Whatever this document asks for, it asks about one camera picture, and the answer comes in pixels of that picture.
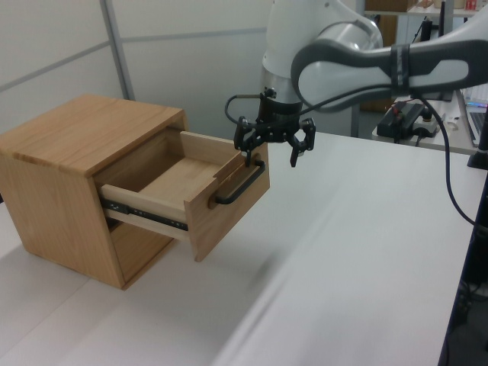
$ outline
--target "cable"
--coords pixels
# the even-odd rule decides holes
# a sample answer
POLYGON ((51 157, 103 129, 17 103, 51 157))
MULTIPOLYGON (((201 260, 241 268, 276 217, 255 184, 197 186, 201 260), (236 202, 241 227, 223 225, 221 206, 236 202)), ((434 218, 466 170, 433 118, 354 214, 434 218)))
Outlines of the cable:
POLYGON ((444 344, 445 344, 445 366, 449 366, 449 341, 447 336, 445 336, 444 338, 444 344))
MULTIPOLYGON (((391 88, 391 85, 390 84, 378 84, 378 85, 371 85, 371 86, 365 86, 363 88, 358 88, 358 89, 355 89, 353 91, 348 91, 346 93, 343 93, 343 94, 340 94, 340 95, 337 95, 333 98, 329 98, 329 99, 326 99, 325 101, 321 101, 320 103, 317 103, 317 104, 314 104, 312 105, 311 107, 309 108, 306 108, 304 110, 302 110, 300 113, 297 113, 297 114, 292 114, 290 116, 290 118, 287 118, 286 120, 276 120, 274 122, 270 122, 270 123, 267 123, 267 124, 255 124, 255 123, 247 123, 247 126, 248 127, 251 127, 251 128, 256 128, 256 127, 260 127, 260 128, 271 128, 271 127, 275 127, 275 126, 281 126, 282 124, 287 124, 288 122, 292 122, 294 121, 297 117, 303 115, 303 114, 306 114, 306 113, 309 113, 311 111, 315 111, 316 109, 319 109, 320 107, 326 105, 326 104, 330 104, 330 103, 333 103, 334 101, 338 101, 339 99, 342 99, 342 98, 345 98, 345 97, 349 97, 353 94, 356 94, 356 93, 359 93, 359 92, 364 92, 366 90, 371 90, 371 89, 378 89, 378 88, 391 88)), ((240 99, 240 98, 245 98, 245 99, 255 99, 255 98, 260 98, 259 95, 252 95, 252 94, 241 94, 241 95, 233 95, 232 97, 230 97, 229 99, 227 99, 227 102, 226 102, 226 105, 224 107, 224 111, 225 111, 225 114, 227 116, 227 118, 233 122, 234 124, 242 124, 241 122, 237 121, 235 118, 233 118, 230 114, 229 114, 229 105, 230 105, 230 102, 233 101, 234 99, 240 99)))
POLYGON ((419 138, 417 139, 417 142, 415 143, 415 147, 419 147, 420 140, 424 138, 424 134, 422 131, 419 132, 419 138))
POLYGON ((474 288, 474 290, 472 290, 472 291, 471 291, 471 295, 476 295, 476 291, 478 291, 478 290, 480 289, 480 287, 481 287, 481 284, 478 284, 478 285, 477 285, 477 286, 474 288))
POLYGON ((441 128, 442 136, 444 137, 444 145, 445 145, 445 183, 448 188, 448 193, 449 193, 449 198, 451 199, 452 204, 458 211, 458 213, 471 225, 475 225, 475 222, 470 219, 459 207, 458 203, 456 202, 456 199, 454 198, 454 194, 452 193, 452 187, 451 187, 451 158, 449 156, 449 139, 448 139, 448 132, 445 129, 444 123, 442 122, 441 116, 437 113, 437 111, 431 106, 431 104, 425 100, 423 97, 418 97, 419 99, 431 112, 432 115, 435 117, 437 120, 437 123, 439 127, 441 128))
POLYGON ((464 288, 466 290, 466 294, 465 295, 466 295, 467 299, 469 301, 471 301, 472 300, 473 291, 471 291, 470 285, 466 281, 464 281, 464 280, 461 280, 461 284, 464 286, 464 288))
POLYGON ((416 40, 416 39, 417 39, 417 37, 419 36, 420 30, 422 29, 422 25, 424 25, 424 21, 426 21, 426 20, 427 20, 427 17, 425 16, 425 17, 424 17, 424 20, 423 20, 423 21, 422 21, 422 23, 420 24, 419 29, 417 30, 417 33, 415 33, 415 36, 414 36, 414 38, 413 38, 412 43, 415 43, 415 40, 416 40))
POLYGON ((476 301, 478 303, 486 303, 488 301, 488 296, 483 296, 479 294, 475 294, 474 291, 471 291, 471 300, 476 301))

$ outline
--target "white table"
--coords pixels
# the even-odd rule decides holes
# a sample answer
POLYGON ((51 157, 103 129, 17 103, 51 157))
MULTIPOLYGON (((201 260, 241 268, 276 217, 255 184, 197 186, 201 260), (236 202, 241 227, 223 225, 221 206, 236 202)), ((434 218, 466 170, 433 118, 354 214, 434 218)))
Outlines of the white table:
MULTIPOLYGON (((234 332, 219 364, 436 364, 471 231, 443 154, 324 134, 290 153, 270 146, 271 190, 202 263, 180 243, 127 291, 26 253, 1 204, 0 365, 207 365, 234 332)), ((473 217, 485 174, 466 160, 473 217)))
MULTIPOLYGON (((422 103, 420 101, 410 101, 409 103, 422 103)), ((453 153, 474 154, 477 149, 473 146, 471 141, 469 128, 467 126, 466 108, 464 106, 464 99, 460 91, 453 94, 452 101, 430 101, 432 106, 436 109, 441 117, 445 116, 445 127, 448 132, 449 146, 453 153)), ((371 133, 371 139, 375 141, 383 141, 385 143, 392 143, 393 139, 389 137, 379 136, 377 134, 377 127, 371 133)), ((417 136, 411 136, 408 139, 401 140, 400 144, 415 146, 417 136)), ((438 131, 432 138, 426 137, 420 140, 419 147, 427 149, 444 150, 444 138, 441 131, 438 131)))

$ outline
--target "wooden drawer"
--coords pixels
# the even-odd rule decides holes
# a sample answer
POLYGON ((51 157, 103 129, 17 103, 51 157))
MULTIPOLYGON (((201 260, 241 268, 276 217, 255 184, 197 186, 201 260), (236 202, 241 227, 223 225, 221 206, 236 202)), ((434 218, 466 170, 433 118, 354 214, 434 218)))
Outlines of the wooden drawer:
POLYGON ((182 109, 82 95, 0 135, 24 248, 123 289, 175 239, 202 260, 268 189, 268 151, 246 168, 230 141, 187 129, 182 109))
POLYGON ((93 178, 106 217, 189 241, 199 262, 268 190, 267 164, 266 145, 246 167, 231 141, 167 127, 93 178))

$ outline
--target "cabinet top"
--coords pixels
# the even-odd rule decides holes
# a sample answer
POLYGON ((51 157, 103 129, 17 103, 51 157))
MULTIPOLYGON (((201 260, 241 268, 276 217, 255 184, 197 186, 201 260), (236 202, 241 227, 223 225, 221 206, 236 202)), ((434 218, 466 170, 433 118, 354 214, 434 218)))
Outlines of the cabinet top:
POLYGON ((0 135, 0 154, 91 176, 169 124, 182 109, 82 95, 0 135))

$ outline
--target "drawer handle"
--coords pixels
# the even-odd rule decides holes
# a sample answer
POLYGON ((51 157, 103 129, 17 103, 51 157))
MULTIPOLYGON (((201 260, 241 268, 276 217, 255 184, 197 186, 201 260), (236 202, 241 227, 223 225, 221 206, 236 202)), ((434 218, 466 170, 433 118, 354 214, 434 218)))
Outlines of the drawer handle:
POLYGON ((249 186, 266 170, 266 162, 263 160, 255 161, 255 165, 259 167, 254 173, 252 173, 245 181, 242 183, 229 197, 216 196, 215 202, 218 204, 231 204, 239 196, 244 193, 244 191, 249 188, 249 186))

